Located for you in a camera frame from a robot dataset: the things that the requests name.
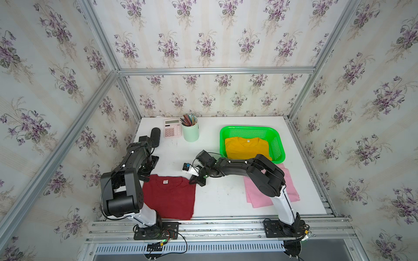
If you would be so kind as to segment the dark red t-shirt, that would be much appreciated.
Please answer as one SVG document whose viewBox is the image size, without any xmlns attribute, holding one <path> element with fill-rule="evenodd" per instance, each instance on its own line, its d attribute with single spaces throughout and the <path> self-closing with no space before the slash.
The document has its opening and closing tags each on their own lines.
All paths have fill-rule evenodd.
<svg viewBox="0 0 418 261">
<path fill-rule="evenodd" d="M 196 185 L 184 177 L 151 175 L 143 185 L 144 203 L 164 219 L 190 220 Z"/>
</svg>

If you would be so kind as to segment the yellow t-shirt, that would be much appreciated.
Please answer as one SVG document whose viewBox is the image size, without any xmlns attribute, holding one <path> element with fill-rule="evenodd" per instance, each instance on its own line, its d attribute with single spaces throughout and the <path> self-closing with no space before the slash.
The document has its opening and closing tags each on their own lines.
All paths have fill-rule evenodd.
<svg viewBox="0 0 418 261">
<path fill-rule="evenodd" d="M 225 152 L 229 159 L 251 159 L 261 154 L 267 159 L 272 160 L 270 157 L 269 143 L 260 138 L 245 139 L 232 137 L 225 139 L 224 144 Z"/>
</svg>

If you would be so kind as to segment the pink t-shirt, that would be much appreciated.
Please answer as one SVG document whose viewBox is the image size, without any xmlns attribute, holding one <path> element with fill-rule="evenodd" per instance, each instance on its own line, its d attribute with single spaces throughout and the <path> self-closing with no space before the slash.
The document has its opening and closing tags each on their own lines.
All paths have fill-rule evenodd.
<svg viewBox="0 0 418 261">
<path fill-rule="evenodd" d="M 291 178 L 289 170 L 285 167 L 284 164 L 277 164 L 277 167 L 282 169 L 282 171 L 285 174 L 284 178 L 286 182 L 286 192 L 288 195 L 288 199 L 290 200 L 290 202 L 299 202 L 300 195 L 293 184 L 293 180 Z M 250 203 L 253 208 L 262 208 L 273 205 L 271 198 L 267 197 L 262 192 L 260 192 L 260 190 L 256 187 L 256 185 L 252 182 L 252 180 L 249 177 L 244 177 L 243 179 L 246 189 L 247 203 Z"/>
</svg>

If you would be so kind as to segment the green plastic basket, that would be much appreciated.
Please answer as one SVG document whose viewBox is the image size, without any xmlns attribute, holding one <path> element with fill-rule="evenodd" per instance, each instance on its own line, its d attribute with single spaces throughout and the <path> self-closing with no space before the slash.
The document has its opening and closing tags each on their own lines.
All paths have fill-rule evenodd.
<svg viewBox="0 0 418 261">
<path fill-rule="evenodd" d="M 229 159 L 250 159 L 261 154 L 281 164 L 286 158 L 279 133 L 270 127 L 226 126 L 219 137 L 220 154 Z"/>
</svg>

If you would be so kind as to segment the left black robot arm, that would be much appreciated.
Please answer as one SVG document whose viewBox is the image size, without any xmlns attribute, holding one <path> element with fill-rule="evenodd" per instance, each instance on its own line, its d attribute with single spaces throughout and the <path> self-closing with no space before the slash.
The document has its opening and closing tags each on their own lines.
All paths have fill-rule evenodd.
<svg viewBox="0 0 418 261">
<path fill-rule="evenodd" d="M 150 181 L 159 157 L 154 156 L 153 140 L 142 136 L 128 145 L 126 155 L 112 171 L 100 178 L 100 210 L 112 221 L 129 219 L 141 229 L 160 229 L 159 214 L 144 202 L 142 183 Z"/>
</svg>

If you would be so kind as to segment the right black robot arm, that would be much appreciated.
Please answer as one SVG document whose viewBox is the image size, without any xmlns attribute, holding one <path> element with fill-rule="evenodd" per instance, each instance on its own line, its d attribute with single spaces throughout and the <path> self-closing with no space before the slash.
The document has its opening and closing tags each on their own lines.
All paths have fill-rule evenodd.
<svg viewBox="0 0 418 261">
<path fill-rule="evenodd" d="M 259 192 L 272 199 L 282 226 L 296 231 L 305 224 L 299 213 L 292 209 L 283 170 L 266 156 L 257 154 L 256 157 L 250 159 L 229 159 L 225 157 L 216 159 L 209 152 L 202 150 L 195 160 L 200 163 L 200 166 L 190 165 L 197 171 L 197 174 L 192 175 L 189 184 L 204 187 L 208 178 L 221 178 L 231 175 L 248 177 Z"/>
</svg>

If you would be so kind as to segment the black glasses case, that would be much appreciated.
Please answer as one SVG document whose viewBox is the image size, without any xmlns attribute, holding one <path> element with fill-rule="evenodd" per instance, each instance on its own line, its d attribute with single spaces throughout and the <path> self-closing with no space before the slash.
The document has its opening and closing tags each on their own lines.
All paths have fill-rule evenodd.
<svg viewBox="0 0 418 261">
<path fill-rule="evenodd" d="M 151 130 L 150 139 L 151 139 L 151 147 L 152 148 L 159 147 L 160 139 L 161 139 L 161 130 L 158 127 L 154 127 Z"/>
</svg>

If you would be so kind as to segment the pale green pen cup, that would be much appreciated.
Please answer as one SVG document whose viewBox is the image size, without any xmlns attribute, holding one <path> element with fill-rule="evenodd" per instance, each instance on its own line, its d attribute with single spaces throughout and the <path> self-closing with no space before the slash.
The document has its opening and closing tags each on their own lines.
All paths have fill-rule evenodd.
<svg viewBox="0 0 418 261">
<path fill-rule="evenodd" d="M 199 139 L 199 124 L 193 126 L 181 125 L 183 137 L 187 142 L 195 142 Z"/>
</svg>

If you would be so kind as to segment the pink calculator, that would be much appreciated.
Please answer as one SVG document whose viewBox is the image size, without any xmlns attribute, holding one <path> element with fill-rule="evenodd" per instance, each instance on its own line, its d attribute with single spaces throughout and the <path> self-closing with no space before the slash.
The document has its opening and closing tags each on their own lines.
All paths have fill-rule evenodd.
<svg viewBox="0 0 418 261">
<path fill-rule="evenodd" d="M 178 138 L 182 136 L 180 119 L 167 119 L 164 121 L 164 137 Z"/>
</svg>

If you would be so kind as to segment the coloured pens bundle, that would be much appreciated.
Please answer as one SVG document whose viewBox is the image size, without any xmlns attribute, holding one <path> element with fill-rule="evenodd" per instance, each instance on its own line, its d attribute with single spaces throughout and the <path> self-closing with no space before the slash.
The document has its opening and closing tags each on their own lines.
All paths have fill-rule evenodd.
<svg viewBox="0 0 418 261">
<path fill-rule="evenodd" d="M 185 127 L 192 127 L 198 123 L 198 119 L 195 114 L 184 114 L 180 117 L 180 121 Z"/>
</svg>

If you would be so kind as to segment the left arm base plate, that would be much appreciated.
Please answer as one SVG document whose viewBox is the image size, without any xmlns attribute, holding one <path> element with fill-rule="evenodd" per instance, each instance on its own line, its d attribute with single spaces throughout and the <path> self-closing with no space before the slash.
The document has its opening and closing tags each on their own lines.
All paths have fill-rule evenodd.
<svg viewBox="0 0 418 261">
<path fill-rule="evenodd" d="M 163 222 L 151 227 L 140 228 L 135 225 L 133 228 L 134 240 L 169 240 L 177 239 L 179 222 Z"/>
</svg>

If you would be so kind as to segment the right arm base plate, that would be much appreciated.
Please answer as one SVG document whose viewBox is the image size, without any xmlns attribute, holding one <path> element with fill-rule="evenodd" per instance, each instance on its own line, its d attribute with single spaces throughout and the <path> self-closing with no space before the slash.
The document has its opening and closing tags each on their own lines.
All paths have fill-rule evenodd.
<svg viewBox="0 0 418 261">
<path fill-rule="evenodd" d="M 267 238 L 304 238 L 310 226 L 304 220 L 297 219 L 294 224 L 288 225 L 280 220 L 264 219 L 263 228 Z"/>
</svg>

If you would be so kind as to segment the aluminium mounting rail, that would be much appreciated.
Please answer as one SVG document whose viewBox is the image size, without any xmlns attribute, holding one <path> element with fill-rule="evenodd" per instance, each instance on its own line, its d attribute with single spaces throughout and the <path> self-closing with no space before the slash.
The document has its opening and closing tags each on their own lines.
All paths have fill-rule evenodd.
<svg viewBox="0 0 418 261">
<path fill-rule="evenodd" d="M 188 241 L 266 240 L 263 221 L 273 216 L 239 216 L 196 219 L 179 222 L 179 232 Z M 310 226 L 311 239 L 356 239 L 357 235 L 347 217 L 331 215 L 302 216 Z M 134 223 L 128 221 L 95 221 L 85 234 L 93 243 L 121 243 L 134 240 Z"/>
</svg>

